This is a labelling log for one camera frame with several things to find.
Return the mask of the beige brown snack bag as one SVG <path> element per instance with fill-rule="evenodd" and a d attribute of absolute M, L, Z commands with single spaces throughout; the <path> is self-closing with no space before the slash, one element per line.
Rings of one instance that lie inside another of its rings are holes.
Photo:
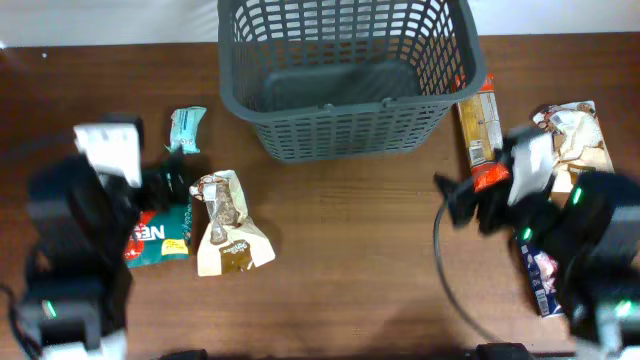
<path fill-rule="evenodd" d="M 200 277 L 247 272 L 275 260 L 271 241 L 249 216 L 235 171 L 201 177 L 190 187 L 190 194 L 205 204 L 209 216 L 197 251 Z"/>

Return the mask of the green red coffee packet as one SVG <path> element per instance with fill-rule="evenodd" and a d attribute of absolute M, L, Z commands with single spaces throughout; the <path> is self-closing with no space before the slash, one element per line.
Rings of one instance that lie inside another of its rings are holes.
<path fill-rule="evenodd" d="M 191 254 L 192 207 L 145 211 L 129 237 L 124 258 L 129 268 L 187 259 Z"/>

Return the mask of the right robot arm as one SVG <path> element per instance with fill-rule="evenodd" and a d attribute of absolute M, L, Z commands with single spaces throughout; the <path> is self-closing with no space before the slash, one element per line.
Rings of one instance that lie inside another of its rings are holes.
<path fill-rule="evenodd" d="M 556 294 L 569 332 L 594 357 L 619 359 L 639 346 L 639 185 L 622 174 L 582 173 L 564 205 L 550 200 L 553 176 L 508 201 L 528 165 L 513 156 L 465 181 L 441 174 L 438 213 L 457 226 L 478 220 L 483 233 L 510 227 L 516 239 L 557 264 Z"/>

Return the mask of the light teal snack packet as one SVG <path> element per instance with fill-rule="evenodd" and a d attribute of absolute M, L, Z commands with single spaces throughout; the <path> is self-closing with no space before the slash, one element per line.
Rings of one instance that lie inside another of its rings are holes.
<path fill-rule="evenodd" d="M 169 144 L 165 148 L 171 153 L 198 154 L 198 126 L 206 112 L 207 109 L 200 106 L 176 109 L 171 115 Z"/>

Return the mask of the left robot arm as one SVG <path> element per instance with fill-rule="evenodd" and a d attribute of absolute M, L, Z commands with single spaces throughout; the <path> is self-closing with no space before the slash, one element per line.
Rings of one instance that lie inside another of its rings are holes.
<path fill-rule="evenodd" d="M 187 202 L 182 156 L 143 169 L 135 187 L 73 155 L 34 174 L 28 195 L 39 238 L 25 261 L 26 291 L 10 308 L 16 341 L 30 359 L 125 357 L 133 282 L 125 249 L 142 212 Z"/>

